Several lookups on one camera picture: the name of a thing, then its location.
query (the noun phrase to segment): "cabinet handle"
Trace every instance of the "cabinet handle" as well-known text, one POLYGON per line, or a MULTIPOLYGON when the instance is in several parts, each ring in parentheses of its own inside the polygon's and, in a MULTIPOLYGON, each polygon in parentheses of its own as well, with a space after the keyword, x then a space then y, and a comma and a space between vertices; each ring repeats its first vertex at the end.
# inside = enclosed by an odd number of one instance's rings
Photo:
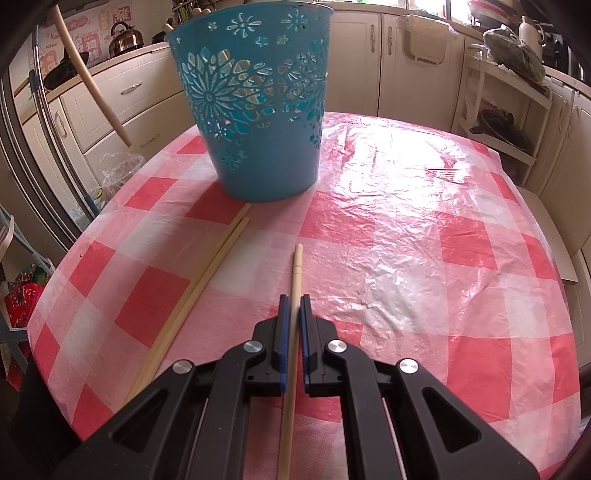
POLYGON ((169 46, 168 46, 168 45, 166 45, 165 47, 158 47, 158 48, 155 48, 155 49, 153 49, 153 50, 152 50, 150 53, 156 53, 157 51, 164 50, 165 48, 169 48, 169 46))
POLYGON ((558 116, 558 131, 561 132, 562 131, 562 115, 564 114, 564 107, 566 107, 569 104, 569 101, 565 98, 564 102, 562 104, 562 107, 560 107, 560 115, 558 116))
POLYGON ((392 27, 388 27, 388 55, 392 54, 392 27))
POLYGON ((369 41, 371 43, 371 53, 375 53, 375 25, 371 25, 369 34, 369 41))
POLYGON ((125 95, 126 93, 129 93, 129 92, 133 92, 136 88, 139 88, 141 86, 142 86, 142 82, 136 83, 135 85, 132 85, 131 87, 126 88, 125 90, 123 90, 121 92, 121 95, 125 95))
POLYGON ((155 134, 152 138, 150 138, 147 142, 142 143, 139 147, 145 147, 146 145, 148 145, 150 142, 153 142, 154 140, 156 140, 158 137, 160 136, 160 132, 158 132, 157 134, 155 134))
POLYGON ((56 112, 55 120, 56 123, 58 120, 60 121, 61 131, 63 132, 60 132, 60 137, 68 138, 68 130, 66 130, 66 126, 64 125, 64 119, 61 117, 60 112, 56 112))
POLYGON ((574 108, 573 108, 573 112, 570 115, 569 126, 567 127, 568 130, 566 131, 567 134, 568 134, 568 136, 569 136, 569 138, 571 137, 572 132, 573 132, 573 118, 575 116, 579 116, 579 113, 580 113, 579 107, 577 105, 575 105, 574 108))

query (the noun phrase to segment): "cabinet door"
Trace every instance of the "cabinet door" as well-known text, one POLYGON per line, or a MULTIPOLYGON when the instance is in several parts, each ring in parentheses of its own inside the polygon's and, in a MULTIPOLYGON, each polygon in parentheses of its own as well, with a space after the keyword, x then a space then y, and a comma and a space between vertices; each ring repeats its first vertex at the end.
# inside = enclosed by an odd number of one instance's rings
POLYGON ((111 168, 106 161, 101 161, 106 153, 114 154, 130 151, 141 154, 146 160, 152 158, 172 140, 195 124, 187 97, 183 92, 148 108, 138 116, 124 124, 131 137, 131 148, 125 146, 119 136, 112 132, 98 142, 85 157, 97 178, 104 179, 103 170, 111 168))
POLYGON ((378 114, 379 14, 336 11, 330 20, 326 110, 378 114))
POLYGON ((382 73, 378 115, 450 131, 460 90, 465 37, 447 45, 439 65, 405 53, 404 29, 395 15, 382 15, 382 73))
MULTIPOLYGON (((49 104, 49 108, 51 110, 51 115, 54 119, 54 122, 56 123, 57 132, 62 139, 70 161, 72 162, 76 173, 80 177, 82 184, 89 192, 97 189, 99 184, 88 168, 82 153, 78 149, 78 145, 76 144, 76 140, 74 140, 70 126, 65 121, 66 114, 61 107, 59 99, 52 101, 49 104)), ((22 131, 25 135, 25 138, 27 139, 27 143, 31 149, 33 157, 35 158, 35 162, 39 166, 39 169, 41 170, 41 173, 43 173, 45 180, 56 194, 62 206, 67 211, 77 209, 78 206, 74 197, 75 193, 70 191, 66 181, 64 180, 64 177, 61 175, 60 169, 56 164, 56 160, 53 158, 53 155, 51 155, 51 151, 49 150, 49 145, 47 144, 47 140, 43 134, 43 130, 41 129, 38 116, 33 115, 22 126, 22 131)))
POLYGON ((573 326, 574 342, 577 349, 579 368, 591 362, 591 277, 587 266, 587 253, 578 250, 572 257, 574 270, 579 281, 565 284, 564 290, 569 302, 570 323, 573 326))
MULTIPOLYGON (((97 73, 93 79, 121 122, 183 91, 168 47, 123 61, 97 73)), ((61 97, 83 152, 113 131, 83 83, 61 97)))
POLYGON ((540 199, 570 255, 591 236, 591 100, 578 95, 556 166, 540 199))
POLYGON ((570 113, 573 110, 574 90, 563 82, 546 77, 552 90, 552 108, 548 115, 548 122, 537 159, 527 178, 525 186, 531 192, 539 196, 550 174, 556 165, 560 147, 566 136, 566 129, 569 125, 570 113))

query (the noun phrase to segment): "stainless steel kettle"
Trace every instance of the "stainless steel kettle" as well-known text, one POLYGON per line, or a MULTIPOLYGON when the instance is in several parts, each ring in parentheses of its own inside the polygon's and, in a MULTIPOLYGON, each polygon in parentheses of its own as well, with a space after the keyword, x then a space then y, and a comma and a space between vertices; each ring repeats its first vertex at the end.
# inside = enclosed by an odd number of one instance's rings
POLYGON ((144 46, 144 38, 140 31, 135 30, 134 27, 130 27, 125 22, 117 22, 111 27, 111 37, 113 37, 109 45, 109 55, 111 58, 144 46), (115 36, 115 28, 119 25, 123 25, 125 30, 122 30, 115 36))

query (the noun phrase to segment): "blue plastic basket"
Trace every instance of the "blue plastic basket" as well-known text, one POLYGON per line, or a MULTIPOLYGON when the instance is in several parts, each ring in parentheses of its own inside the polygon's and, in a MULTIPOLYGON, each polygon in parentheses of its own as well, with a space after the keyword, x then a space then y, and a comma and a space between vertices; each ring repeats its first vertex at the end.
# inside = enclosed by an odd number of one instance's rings
POLYGON ((228 195, 271 202, 316 181, 332 12, 302 2, 246 4, 167 35, 228 195))

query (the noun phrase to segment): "red and white checkered tablecloth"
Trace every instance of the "red and white checkered tablecloth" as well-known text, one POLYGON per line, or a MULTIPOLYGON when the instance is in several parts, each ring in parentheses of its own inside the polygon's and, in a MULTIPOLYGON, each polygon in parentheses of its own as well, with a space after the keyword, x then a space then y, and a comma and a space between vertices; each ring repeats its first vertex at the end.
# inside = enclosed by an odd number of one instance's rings
MULTIPOLYGON (((152 158, 59 265, 29 324, 35 360, 81 438, 123 403, 189 278, 243 203, 196 127, 152 158)), ((550 249, 497 153, 387 119, 324 117, 317 183, 251 222, 161 371, 250 339, 290 290, 371 357, 419 360, 547 478, 578 438, 577 362, 550 249)), ((281 403, 254 400, 245 479, 275 479, 281 403)), ((293 479, 346 478, 339 400, 296 403, 293 479)))

